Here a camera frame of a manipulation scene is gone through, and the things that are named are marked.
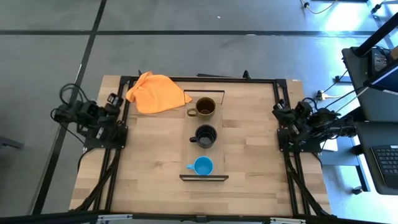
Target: blue cup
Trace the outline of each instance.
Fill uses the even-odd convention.
[[[210,175],[213,171],[213,161],[207,156],[201,156],[193,164],[187,165],[187,169],[193,169],[198,175]]]

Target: wooden tabletop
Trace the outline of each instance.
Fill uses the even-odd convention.
[[[117,93],[120,76],[104,76],[98,104]],[[182,169],[185,108],[158,114],[129,109],[129,133],[114,189],[112,212],[289,216],[292,214],[283,155],[272,115],[271,84],[177,82],[183,89],[224,90],[222,130],[225,182],[184,182]],[[287,80],[291,105],[303,98],[299,80]],[[81,161],[70,208],[79,206],[98,182],[104,150]],[[301,154],[305,183],[324,210],[330,212],[319,161]],[[101,199],[104,207],[107,186]],[[299,188],[297,203],[302,210]]]

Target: desk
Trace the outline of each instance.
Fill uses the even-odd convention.
[[[384,185],[376,160],[371,152],[371,147],[373,146],[398,145],[398,124],[358,122],[355,125],[358,130],[361,149],[377,192],[384,195],[398,195],[398,189],[392,189]]]
[[[343,49],[343,60],[348,70],[351,81],[355,89],[363,86],[363,82],[368,79],[368,58],[357,57],[351,49]],[[398,95],[384,93],[379,90],[369,88],[358,97],[359,108],[350,114],[356,121],[381,121],[398,122]]]
[[[104,76],[98,96],[118,91],[120,76]],[[158,114],[140,114],[132,103],[129,133],[122,150],[112,212],[291,216],[283,155],[272,115],[274,92],[267,83],[176,82],[189,90],[224,90],[222,112],[225,182],[184,182],[179,179],[184,107]],[[287,80],[290,102],[303,98],[302,83]],[[76,208],[98,181],[103,149],[81,161],[70,208]],[[301,154],[305,183],[324,210],[330,212],[322,169],[311,154]],[[101,206],[104,207],[104,188]],[[303,213],[299,188],[297,204]]]

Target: gray floor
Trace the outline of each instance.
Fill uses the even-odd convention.
[[[3,0],[0,29],[90,30],[99,5],[100,0]],[[327,5],[329,2],[311,1],[316,11]],[[108,0],[99,29],[373,31],[377,24],[369,11],[366,3],[353,2],[338,2],[329,11],[313,15],[302,11],[299,0]],[[388,18],[391,12],[396,11],[385,8],[378,16]],[[394,35],[391,38],[393,43],[398,39]],[[240,77],[249,70],[256,78],[300,79],[305,95],[312,96],[345,71],[342,48],[359,45],[365,39],[102,35],[95,39],[82,87],[89,98],[96,98],[103,75],[137,75],[140,69],[169,76],[210,73]],[[0,135],[25,143],[22,150],[0,150],[0,217],[30,213],[58,129],[49,112],[60,104],[59,88],[75,81],[87,41],[87,35],[0,35]],[[384,41],[379,45],[386,47]],[[351,85],[337,85],[329,94],[340,95],[352,89]],[[336,108],[345,101],[337,103]],[[81,149],[81,144],[67,134],[45,213],[68,210]],[[323,170],[333,214],[398,222],[391,209],[398,197],[379,195],[374,190],[351,195],[349,190],[359,185],[354,167],[325,166]]]

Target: orange cloth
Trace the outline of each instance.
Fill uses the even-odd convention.
[[[142,74],[137,83],[126,93],[131,103],[137,101],[137,110],[143,114],[158,113],[183,106],[192,101],[183,90],[165,75],[152,72]]]

